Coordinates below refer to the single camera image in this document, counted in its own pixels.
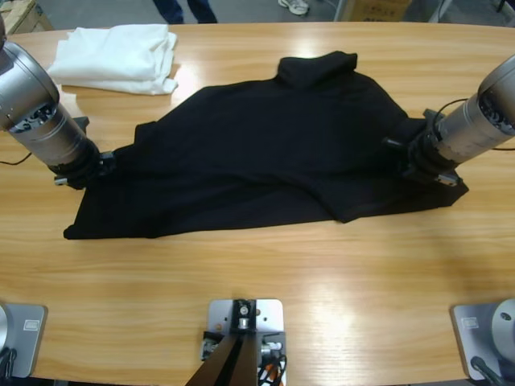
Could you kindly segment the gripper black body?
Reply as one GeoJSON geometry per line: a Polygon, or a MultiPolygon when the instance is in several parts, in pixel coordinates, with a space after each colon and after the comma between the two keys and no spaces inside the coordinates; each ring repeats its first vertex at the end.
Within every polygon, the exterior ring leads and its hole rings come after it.
{"type": "Polygon", "coordinates": [[[98,149],[86,149],[68,164],[52,166],[56,186],[68,186],[82,190],[92,181],[110,174],[116,167],[114,152],[101,153],[98,149]]]}
{"type": "Polygon", "coordinates": [[[461,185],[462,179],[455,171],[457,164],[441,156],[432,139],[429,122],[405,122],[384,137],[382,145],[397,154],[397,172],[404,179],[421,184],[461,185]]]}

